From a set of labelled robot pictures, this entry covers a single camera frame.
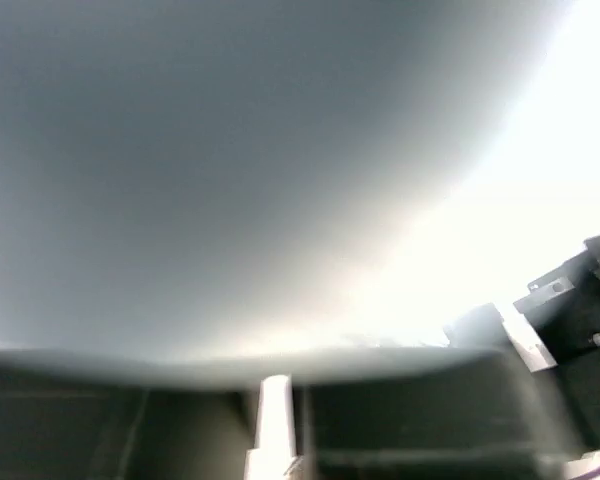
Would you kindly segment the white pillow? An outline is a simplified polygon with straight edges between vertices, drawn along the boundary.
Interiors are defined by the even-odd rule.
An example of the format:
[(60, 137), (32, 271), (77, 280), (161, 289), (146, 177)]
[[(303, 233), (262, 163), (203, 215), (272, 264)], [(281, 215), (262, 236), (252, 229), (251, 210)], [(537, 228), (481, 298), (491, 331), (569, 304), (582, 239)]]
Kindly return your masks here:
[(0, 357), (321, 375), (600, 233), (600, 1), (0, 1)]

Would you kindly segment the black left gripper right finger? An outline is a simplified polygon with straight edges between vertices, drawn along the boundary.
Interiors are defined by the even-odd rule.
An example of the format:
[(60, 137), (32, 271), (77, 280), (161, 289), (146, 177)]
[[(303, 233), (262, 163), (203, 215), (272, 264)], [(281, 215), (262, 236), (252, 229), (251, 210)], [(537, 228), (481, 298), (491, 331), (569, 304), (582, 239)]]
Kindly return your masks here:
[(582, 450), (558, 389), (511, 349), (396, 354), (293, 399), (298, 479), (561, 479)]

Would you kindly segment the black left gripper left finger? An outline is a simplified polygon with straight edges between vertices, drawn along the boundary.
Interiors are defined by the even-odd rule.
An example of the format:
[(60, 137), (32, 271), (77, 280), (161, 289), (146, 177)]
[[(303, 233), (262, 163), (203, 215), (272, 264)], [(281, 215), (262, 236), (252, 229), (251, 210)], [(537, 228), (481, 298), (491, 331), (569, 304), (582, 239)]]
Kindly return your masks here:
[(240, 479), (257, 404), (0, 357), (0, 479)]

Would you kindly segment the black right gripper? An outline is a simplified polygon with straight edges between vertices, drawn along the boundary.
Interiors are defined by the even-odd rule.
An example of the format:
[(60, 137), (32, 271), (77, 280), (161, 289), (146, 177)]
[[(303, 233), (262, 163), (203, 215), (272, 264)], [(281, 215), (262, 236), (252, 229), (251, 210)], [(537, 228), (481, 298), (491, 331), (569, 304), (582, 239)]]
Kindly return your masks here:
[(600, 450), (600, 235), (527, 285), (509, 309), (487, 303), (445, 325), (474, 358), (463, 384), (494, 435), (567, 455)]

